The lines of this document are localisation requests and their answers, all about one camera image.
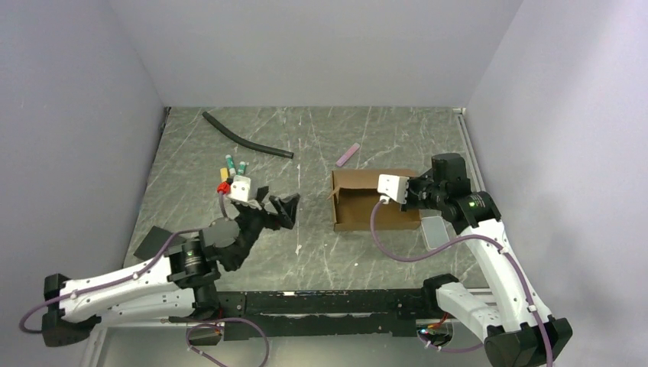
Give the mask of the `brown cardboard box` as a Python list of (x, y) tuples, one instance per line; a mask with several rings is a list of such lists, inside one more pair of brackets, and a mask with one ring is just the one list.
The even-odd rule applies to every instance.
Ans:
[[(379, 176), (416, 176), (411, 169), (341, 169), (331, 172), (332, 228), (335, 232), (368, 231), (370, 215), (380, 199)], [(420, 212), (402, 212), (398, 203), (383, 205), (375, 217), (377, 230), (405, 230), (420, 227)]]

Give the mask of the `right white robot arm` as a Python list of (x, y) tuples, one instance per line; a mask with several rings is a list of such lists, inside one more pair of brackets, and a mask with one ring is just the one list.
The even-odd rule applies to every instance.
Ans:
[(432, 209), (452, 225), (453, 244), (475, 257), (494, 296), (488, 306), (458, 278), (444, 274), (424, 282), (421, 307), (430, 317), (444, 312), (480, 339), (492, 366), (552, 366), (573, 335), (530, 284), (508, 240), (501, 214), (484, 191), (475, 191), (459, 154), (438, 154), (418, 177), (397, 179), (393, 198), (402, 210)]

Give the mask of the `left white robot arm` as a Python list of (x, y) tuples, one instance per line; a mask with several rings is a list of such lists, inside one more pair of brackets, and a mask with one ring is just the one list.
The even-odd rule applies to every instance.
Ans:
[(213, 319), (221, 304), (215, 282), (222, 271), (237, 271), (265, 229), (292, 229), (296, 224), (300, 195), (281, 198), (268, 191), (224, 183), (217, 189), (219, 202), (229, 201), (236, 217), (218, 218), (183, 241), (183, 232), (173, 232), (152, 258), (128, 268), (86, 279), (46, 277), (47, 311), (41, 318), (45, 346), (83, 341), (96, 326), (126, 317), (127, 304), (142, 300), (149, 314)]

